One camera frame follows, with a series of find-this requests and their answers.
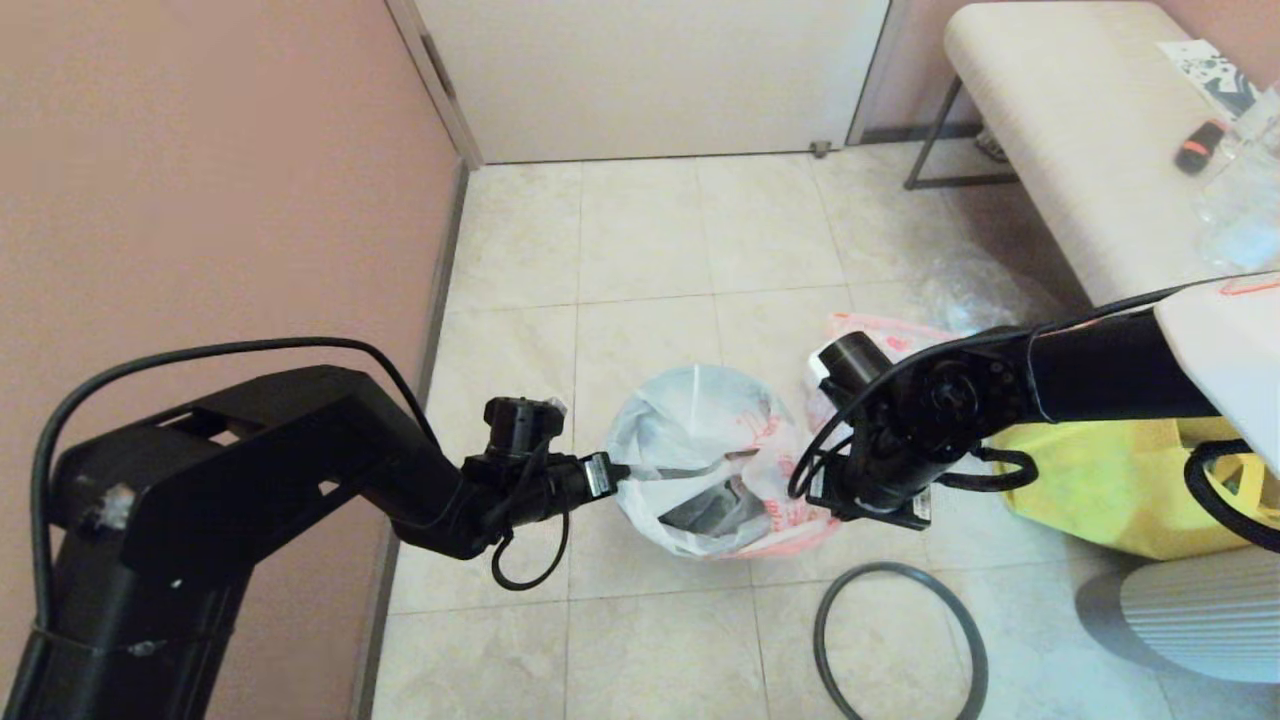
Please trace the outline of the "black trash bin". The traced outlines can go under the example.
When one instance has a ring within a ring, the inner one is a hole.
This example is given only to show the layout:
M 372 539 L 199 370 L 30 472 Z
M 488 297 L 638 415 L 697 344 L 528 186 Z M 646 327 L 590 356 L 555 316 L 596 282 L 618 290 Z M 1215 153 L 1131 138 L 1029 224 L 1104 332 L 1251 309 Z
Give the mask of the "black trash bin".
M 745 530 L 764 516 L 764 503 L 740 477 L 731 477 L 672 507 L 659 521 L 678 530 L 719 537 Z

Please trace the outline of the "black and orange small device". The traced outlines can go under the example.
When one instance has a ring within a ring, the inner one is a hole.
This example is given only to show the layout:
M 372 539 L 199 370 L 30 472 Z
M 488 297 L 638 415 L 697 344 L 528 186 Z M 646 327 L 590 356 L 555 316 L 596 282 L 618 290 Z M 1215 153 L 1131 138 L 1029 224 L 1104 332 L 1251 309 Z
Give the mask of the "black and orange small device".
M 1198 176 L 1213 159 L 1226 131 L 1228 126 L 1222 120 L 1206 120 L 1183 141 L 1175 152 L 1175 168 L 1187 176 Z

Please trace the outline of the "white bag orange drawstring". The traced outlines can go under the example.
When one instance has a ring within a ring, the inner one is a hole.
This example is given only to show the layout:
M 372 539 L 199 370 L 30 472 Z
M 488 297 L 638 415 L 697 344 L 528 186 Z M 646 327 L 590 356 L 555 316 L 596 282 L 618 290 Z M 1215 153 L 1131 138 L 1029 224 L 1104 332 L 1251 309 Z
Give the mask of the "white bag orange drawstring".
M 820 425 L 835 414 L 833 402 L 819 389 L 820 382 L 829 375 L 822 366 L 819 351 L 852 332 L 869 334 L 877 347 L 893 363 L 923 348 L 957 338 L 952 333 L 900 319 L 858 313 L 831 313 L 826 320 L 824 340 L 808 356 L 805 365 L 805 415 L 810 430 L 819 430 Z
M 680 366 L 653 377 L 614 416 L 605 450 L 632 468 L 616 502 L 652 543 L 681 559 L 731 560 L 800 553 L 838 527 L 828 510 L 788 495 L 809 445 L 783 400 L 727 366 Z M 731 477 L 764 503 L 765 516 L 733 534 L 669 528 L 659 516 Z

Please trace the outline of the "yellow tote bag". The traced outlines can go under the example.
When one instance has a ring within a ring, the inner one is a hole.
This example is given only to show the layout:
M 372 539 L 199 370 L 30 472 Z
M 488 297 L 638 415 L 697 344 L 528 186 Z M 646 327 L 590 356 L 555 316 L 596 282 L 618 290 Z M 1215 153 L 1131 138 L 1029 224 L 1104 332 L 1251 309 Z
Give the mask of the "yellow tote bag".
M 1190 451 L 1238 438 L 1222 418 L 1028 424 L 987 445 L 1029 455 L 1034 483 L 1005 492 L 1018 515 L 1144 559 L 1169 561 L 1247 544 L 1185 486 Z

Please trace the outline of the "grey ribbed round object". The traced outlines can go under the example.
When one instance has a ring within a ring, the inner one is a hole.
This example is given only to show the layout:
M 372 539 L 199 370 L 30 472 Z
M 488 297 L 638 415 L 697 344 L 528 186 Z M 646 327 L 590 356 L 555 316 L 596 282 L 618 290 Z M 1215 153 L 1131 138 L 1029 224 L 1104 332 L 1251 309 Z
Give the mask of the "grey ribbed round object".
M 1249 547 L 1111 571 L 1076 591 L 1075 609 L 1120 659 L 1280 685 L 1280 553 Z

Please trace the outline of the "clear plastic bottle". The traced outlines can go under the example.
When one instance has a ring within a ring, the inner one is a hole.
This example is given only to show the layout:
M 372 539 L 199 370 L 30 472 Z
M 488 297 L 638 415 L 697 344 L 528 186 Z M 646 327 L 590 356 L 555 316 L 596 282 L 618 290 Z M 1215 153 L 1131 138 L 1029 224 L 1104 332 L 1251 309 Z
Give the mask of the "clear plastic bottle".
M 1230 126 L 1197 206 L 1198 252 L 1222 272 L 1280 266 L 1280 79 Z

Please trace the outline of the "beige table with metal legs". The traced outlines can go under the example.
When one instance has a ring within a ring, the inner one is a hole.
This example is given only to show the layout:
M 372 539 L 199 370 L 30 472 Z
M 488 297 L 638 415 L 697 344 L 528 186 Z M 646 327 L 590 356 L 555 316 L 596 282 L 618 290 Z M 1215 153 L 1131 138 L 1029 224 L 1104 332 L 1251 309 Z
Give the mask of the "beige table with metal legs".
M 1152 3 L 973 3 L 943 50 L 1087 296 L 1226 275 L 1201 251 L 1203 176 L 1175 165 L 1216 117 L 1164 53 L 1187 33 Z

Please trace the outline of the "black and white leaflet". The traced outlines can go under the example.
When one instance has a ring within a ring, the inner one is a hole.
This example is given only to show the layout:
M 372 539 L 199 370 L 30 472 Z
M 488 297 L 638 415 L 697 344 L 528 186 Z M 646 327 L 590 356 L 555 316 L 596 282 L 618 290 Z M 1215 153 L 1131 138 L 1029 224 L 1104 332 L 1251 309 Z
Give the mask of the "black and white leaflet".
M 1156 47 L 1222 118 L 1234 122 L 1254 105 L 1254 85 L 1211 42 L 1167 41 Z

